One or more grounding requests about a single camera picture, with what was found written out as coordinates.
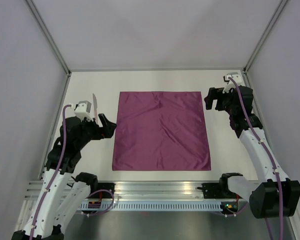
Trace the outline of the left aluminium frame post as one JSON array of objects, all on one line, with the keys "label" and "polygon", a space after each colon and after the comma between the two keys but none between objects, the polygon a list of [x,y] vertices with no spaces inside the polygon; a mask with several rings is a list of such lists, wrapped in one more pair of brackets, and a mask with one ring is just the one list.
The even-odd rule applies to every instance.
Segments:
[{"label": "left aluminium frame post", "polygon": [[55,57],[57,58],[59,64],[61,65],[62,69],[64,70],[65,74],[67,76],[71,75],[71,70],[68,67],[64,57],[62,56],[62,53],[60,51],[60,49],[58,48],[52,34],[50,33],[43,17],[41,16],[35,2],[33,0],[25,0],[24,1],[25,4],[27,5],[27,7],[29,8],[31,14],[33,15],[39,29],[41,30],[41,32],[43,33],[46,41],[48,42],[51,50],[53,51]]}]

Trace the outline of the aluminium mounting rail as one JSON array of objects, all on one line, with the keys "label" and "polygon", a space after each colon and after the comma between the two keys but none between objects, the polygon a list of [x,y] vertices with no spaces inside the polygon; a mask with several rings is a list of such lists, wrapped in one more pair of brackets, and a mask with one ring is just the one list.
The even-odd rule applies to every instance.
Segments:
[{"label": "aluminium mounting rail", "polygon": [[99,181],[115,183],[114,197],[121,201],[199,201],[221,200],[236,201],[238,194],[229,193],[225,199],[204,199],[203,193],[197,190],[202,183],[219,183],[212,181]]}]

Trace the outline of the pink plastic knife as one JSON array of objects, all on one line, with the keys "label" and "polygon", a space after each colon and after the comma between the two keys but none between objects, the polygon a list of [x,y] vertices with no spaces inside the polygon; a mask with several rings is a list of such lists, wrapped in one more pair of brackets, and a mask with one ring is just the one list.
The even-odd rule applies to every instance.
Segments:
[{"label": "pink plastic knife", "polygon": [[96,123],[98,123],[98,102],[96,95],[92,94],[92,100],[93,100],[93,111],[94,111],[94,120]]}]

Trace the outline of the right aluminium frame post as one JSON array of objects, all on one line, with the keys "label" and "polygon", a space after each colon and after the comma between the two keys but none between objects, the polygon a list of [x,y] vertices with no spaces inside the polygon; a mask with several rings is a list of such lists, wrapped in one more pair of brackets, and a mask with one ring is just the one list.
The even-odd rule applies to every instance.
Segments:
[{"label": "right aluminium frame post", "polygon": [[271,34],[273,28],[275,27],[277,21],[279,20],[282,12],[285,10],[287,4],[289,3],[289,0],[280,0],[277,7],[275,8],[269,22],[267,23],[264,31],[261,34],[261,37],[259,38],[256,46],[254,47],[247,63],[245,64],[245,66],[243,67],[243,72],[245,74],[248,73],[248,71],[250,70],[250,68],[252,67],[254,61],[256,60],[260,50],[262,49],[264,43],[266,42],[267,38],[269,37],[269,35]]}]

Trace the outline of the aluminium frame post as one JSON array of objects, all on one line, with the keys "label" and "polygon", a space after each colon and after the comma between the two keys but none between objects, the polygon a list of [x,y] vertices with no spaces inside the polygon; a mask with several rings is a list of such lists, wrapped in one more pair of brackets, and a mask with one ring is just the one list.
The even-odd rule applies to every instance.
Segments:
[{"label": "aluminium frame post", "polygon": [[280,0],[277,7],[275,8],[269,22],[267,23],[264,31],[261,34],[261,37],[259,38],[256,46],[254,47],[247,63],[245,64],[245,66],[243,67],[243,72],[245,74],[248,73],[248,71],[250,70],[250,68],[252,67],[254,61],[256,60],[260,50],[262,49],[264,43],[266,42],[267,38],[269,37],[269,35],[271,34],[273,28],[275,27],[277,21],[279,20],[282,12],[285,10],[287,4],[289,3],[289,0]]},{"label": "aluminium frame post", "polygon": [[61,65],[62,69],[64,70],[65,74],[67,76],[71,75],[71,70],[68,67],[64,57],[62,56],[62,53],[60,51],[60,49],[58,48],[52,34],[50,33],[43,17],[41,16],[35,2],[33,0],[25,0],[24,1],[25,4],[27,5],[27,7],[29,8],[31,14],[33,15],[39,29],[41,30],[41,32],[43,33],[46,41],[48,42],[51,50],[53,51],[55,57],[57,58],[59,64]]}]

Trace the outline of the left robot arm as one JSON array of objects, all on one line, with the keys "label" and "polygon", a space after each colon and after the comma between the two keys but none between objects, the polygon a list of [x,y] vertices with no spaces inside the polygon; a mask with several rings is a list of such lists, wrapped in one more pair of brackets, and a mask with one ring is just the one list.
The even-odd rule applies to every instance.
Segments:
[{"label": "left robot arm", "polygon": [[62,194],[72,178],[81,150],[90,141],[110,139],[117,127],[103,113],[98,115],[102,125],[95,120],[77,116],[63,118],[60,137],[55,141],[47,156],[43,184],[28,222],[22,230],[15,231],[14,240],[62,240],[65,230],[86,198],[99,193],[96,175],[81,172],[74,179],[69,194]]}]

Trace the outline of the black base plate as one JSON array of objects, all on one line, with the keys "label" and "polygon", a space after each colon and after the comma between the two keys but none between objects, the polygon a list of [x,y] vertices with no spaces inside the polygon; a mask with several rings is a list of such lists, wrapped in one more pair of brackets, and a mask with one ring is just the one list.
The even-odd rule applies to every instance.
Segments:
[{"label": "black base plate", "polygon": [[[114,194],[115,186],[116,184],[114,182],[99,182],[96,190],[108,190]],[[103,200],[103,199],[111,199],[112,197],[110,193],[101,191],[96,193],[93,196],[93,198]]]},{"label": "black base plate", "polygon": [[205,182],[196,189],[202,192],[204,199],[225,199],[225,195],[222,193],[219,183]]}]

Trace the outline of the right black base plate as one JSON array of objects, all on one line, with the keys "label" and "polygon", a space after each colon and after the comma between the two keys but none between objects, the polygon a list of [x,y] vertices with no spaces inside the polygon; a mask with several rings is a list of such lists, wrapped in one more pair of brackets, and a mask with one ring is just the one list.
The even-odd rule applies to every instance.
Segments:
[{"label": "right black base plate", "polygon": [[196,189],[202,192],[204,199],[225,199],[225,195],[222,193],[219,183],[205,182]]}]

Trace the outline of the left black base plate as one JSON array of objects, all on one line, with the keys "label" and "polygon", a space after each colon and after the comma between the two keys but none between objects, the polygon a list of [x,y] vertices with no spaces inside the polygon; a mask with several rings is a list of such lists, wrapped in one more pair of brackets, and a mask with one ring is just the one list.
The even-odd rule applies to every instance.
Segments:
[{"label": "left black base plate", "polygon": [[[108,190],[114,194],[115,186],[116,184],[114,182],[99,182],[96,190]],[[103,200],[103,199],[111,199],[112,197],[110,193],[101,191],[96,193],[93,196],[93,198]]]}]

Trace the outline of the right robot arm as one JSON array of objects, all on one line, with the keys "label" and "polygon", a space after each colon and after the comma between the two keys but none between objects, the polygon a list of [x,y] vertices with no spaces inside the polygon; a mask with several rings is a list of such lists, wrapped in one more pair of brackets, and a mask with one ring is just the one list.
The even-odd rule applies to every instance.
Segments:
[{"label": "right robot arm", "polygon": [[291,180],[275,159],[265,137],[259,118],[253,113],[253,91],[246,86],[232,88],[211,87],[204,98],[205,108],[225,111],[230,127],[245,147],[257,173],[259,184],[249,182],[241,173],[224,173],[219,179],[218,192],[225,198],[237,194],[249,203],[257,219],[276,218],[280,214],[295,214],[300,199],[300,183]]}]

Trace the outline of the purple cloth napkin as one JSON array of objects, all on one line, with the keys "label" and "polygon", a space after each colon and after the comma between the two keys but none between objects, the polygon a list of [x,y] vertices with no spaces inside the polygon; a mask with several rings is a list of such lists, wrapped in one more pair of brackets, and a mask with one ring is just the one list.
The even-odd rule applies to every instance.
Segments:
[{"label": "purple cloth napkin", "polygon": [[122,91],[114,171],[210,171],[211,154],[199,91]]}]

